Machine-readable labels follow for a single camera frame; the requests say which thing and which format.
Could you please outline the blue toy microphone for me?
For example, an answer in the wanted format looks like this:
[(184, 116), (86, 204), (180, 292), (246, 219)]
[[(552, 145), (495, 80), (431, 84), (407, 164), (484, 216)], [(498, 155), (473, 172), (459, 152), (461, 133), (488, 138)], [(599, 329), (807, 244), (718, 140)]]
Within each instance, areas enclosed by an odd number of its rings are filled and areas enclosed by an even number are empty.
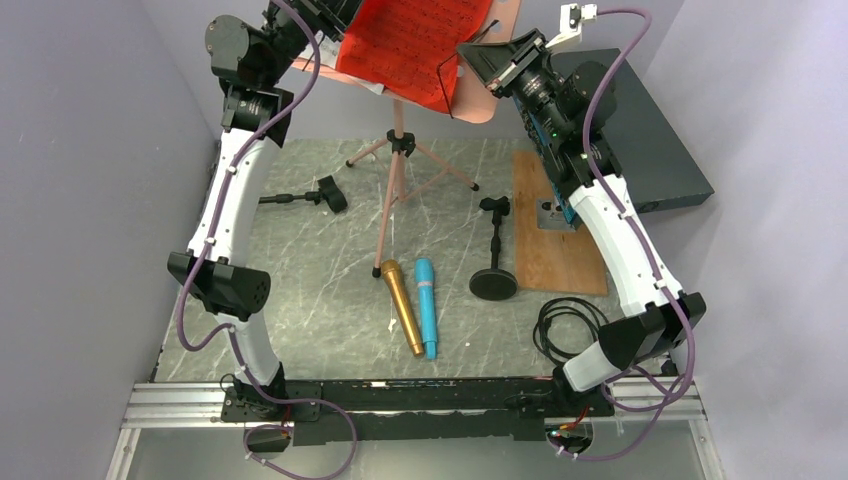
[(438, 355), (438, 330), (434, 292), (435, 275), (431, 260), (417, 259), (414, 274), (419, 296), (420, 328), (425, 358), (435, 360)]

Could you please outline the red sheet music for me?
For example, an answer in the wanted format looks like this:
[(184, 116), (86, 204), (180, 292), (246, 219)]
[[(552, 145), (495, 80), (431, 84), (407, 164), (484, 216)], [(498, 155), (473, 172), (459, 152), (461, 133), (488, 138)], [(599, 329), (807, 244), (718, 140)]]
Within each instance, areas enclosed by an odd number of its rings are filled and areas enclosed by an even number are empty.
[(447, 113), (459, 76), (456, 47), (478, 32), (487, 0), (367, 0), (344, 34), (335, 70)]

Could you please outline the black desktop mic stand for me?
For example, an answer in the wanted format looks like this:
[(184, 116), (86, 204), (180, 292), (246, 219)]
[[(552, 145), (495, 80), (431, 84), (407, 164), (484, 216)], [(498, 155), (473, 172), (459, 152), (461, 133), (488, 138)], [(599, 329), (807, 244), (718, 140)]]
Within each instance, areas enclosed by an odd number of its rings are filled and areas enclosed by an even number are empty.
[(303, 194), (281, 193), (261, 197), (258, 203), (287, 204), (297, 200), (303, 200), (319, 205), (322, 202), (325, 202), (334, 214), (339, 214), (348, 208), (348, 201), (332, 176), (326, 176), (318, 179), (317, 186), (317, 190), (308, 191)]
[(511, 211), (510, 200), (506, 196), (499, 198), (487, 197), (480, 201), (479, 207), (485, 212), (492, 213), (493, 235), (490, 241), (490, 266), (474, 273), (469, 280), (471, 293), (486, 301), (503, 301), (512, 298), (518, 291), (515, 276), (502, 269), (499, 264), (502, 252), (500, 237), (503, 219)]

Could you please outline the gold toy microphone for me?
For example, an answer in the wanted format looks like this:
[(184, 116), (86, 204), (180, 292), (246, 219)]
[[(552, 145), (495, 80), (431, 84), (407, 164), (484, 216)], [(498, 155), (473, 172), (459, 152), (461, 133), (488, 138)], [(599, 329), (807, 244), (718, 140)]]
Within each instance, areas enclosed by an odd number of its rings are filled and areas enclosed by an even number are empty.
[(425, 349), (405, 285), (403, 270), (400, 264), (393, 259), (384, 261), (380, 270), (392, 297), (407, 345), (414, 356), (421, 357), (424, 355)]

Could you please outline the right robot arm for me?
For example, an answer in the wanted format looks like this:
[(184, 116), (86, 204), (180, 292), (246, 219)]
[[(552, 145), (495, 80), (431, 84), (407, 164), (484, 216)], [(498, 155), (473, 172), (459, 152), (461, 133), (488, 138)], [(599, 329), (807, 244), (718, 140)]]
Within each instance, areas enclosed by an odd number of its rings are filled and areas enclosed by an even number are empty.
[(685, 344), (681, 387), (693, 377), (693, 329), (706, 312), (662, 262), (638, 215), (627, 181), (602, 128), (616, 110), (611, 66), (588, 61), (569, 76), (551, 65), (554, 45), (537, 30), (504, 43), (463, 43), (459, 56), (487, 90), (513, 99), (541, 150), (560, 202), (595, 241), (617, 289), (623, 318), (599, 328), (594, 343), (567, 360), (551, 388), (557, 411), (574, 415), (590, 391), (638, 363)]

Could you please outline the pink music stand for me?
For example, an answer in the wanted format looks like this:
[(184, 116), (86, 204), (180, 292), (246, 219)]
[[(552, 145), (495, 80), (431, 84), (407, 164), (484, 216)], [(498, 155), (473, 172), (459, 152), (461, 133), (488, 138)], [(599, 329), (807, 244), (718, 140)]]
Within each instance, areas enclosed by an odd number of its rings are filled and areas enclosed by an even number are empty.
[[(513, 32), (519, 7), (518, 1), (491, 1), (482, 26), (471, 35), (470, 40), (472, 42), (492, 43), (496, 40), (507, 39)], [(453, 119), (472, 124), (485, 123), (494, 116), (496, 100), (489, 96), (479, 80), (465, 71), (466, 68), (465, 62), (458, 62), (457, 88), (453, 99), (447, 102), (448, 112)], [(392, 100), (393, 128), (388, 130), (384, 137), (375, 140), (371, 145), (345, 161), (345, 165), (351, 168), (368, 155), (375, 157), (378, 150), (384, 146), (388, 146), (392, 150), (390, 162), (386, 167), (388, 182), (382, 205), (381, 225), (372, 269), (372, 276), (375, 278), (381, 276), (381, 266), (386, 262), (384, 254), (385, 238), (395, 204), (422, 193), (446, 175), (457, 178), (473, 191), (479, 190), (479, 185), (469, 176), (416, 140), (415, 135), (408, 130), (404, 120), (404, 107), (412, 103), (410, 100), (396, 95), (389, 89), (384, 89), (382, 95)], [(419, 152), (435, 162), (440, 167), (440, 171), (416, 189), (409, 190), (405, 176), (406, 159), (415, 152)]]

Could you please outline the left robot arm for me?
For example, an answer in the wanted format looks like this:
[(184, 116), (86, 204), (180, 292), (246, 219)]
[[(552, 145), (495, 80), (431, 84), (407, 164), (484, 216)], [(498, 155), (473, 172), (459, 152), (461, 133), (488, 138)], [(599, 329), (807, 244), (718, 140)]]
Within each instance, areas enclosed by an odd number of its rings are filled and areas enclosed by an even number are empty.
[(291, 113), (310, 93), (319, 73), (293, 94), (278, 88), (282, 75), (306, 48), (322, 39), (340, 41), (355, 19), (358, 1), (272, 1), (259, 27), (220, 15), (205, 30), (211, 72), (224, 94), (219, 156), (198, 227), (167, 268), (180, 283), (175, 306), (178, 339), (187, 351), (203, 349), (207, 334), (191, 343), (184, 330), (189, 298), (199, 300), (228, 335), (236, 362), (234, 393), (264, 420), (287, 406), (285, 373), (270, 343), (263, 307), (270, 294), (267, 272), (247, 267), (248, 243), (260, 194), (279, 157)]

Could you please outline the white sheet music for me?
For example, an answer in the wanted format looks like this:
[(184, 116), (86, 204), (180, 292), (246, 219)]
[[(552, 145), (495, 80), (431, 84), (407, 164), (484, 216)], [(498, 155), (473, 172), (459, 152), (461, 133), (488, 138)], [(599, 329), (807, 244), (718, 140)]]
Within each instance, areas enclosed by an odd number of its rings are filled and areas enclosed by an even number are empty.
[(351, 85), (357, 85), (357, 86), (363, 87), (366, 90), (368, 90), (368, 91), (370, 91), (370, 92), (372, 92), (376, 95), (382, 95), (384, 93), (384, 90), (385, 90), (385, 86), (383, 84), (370, 82), (370, 81), (361, 79), (359, 77), (356, 77), (356, 76), (353, 76), (353, 75), (350, 75), (350, 74), (347, 74), (347, 73), (343, 73), (341, 71), (341, 67), (339, 66), (339, 62), (341, 60), (341, 45), (342, 45), (341, 42), (334, 42), (333, 43), (333, 50), (334, 50), (334, 55), (335, 55), (334, 70), (347, 83), (349, 83)]

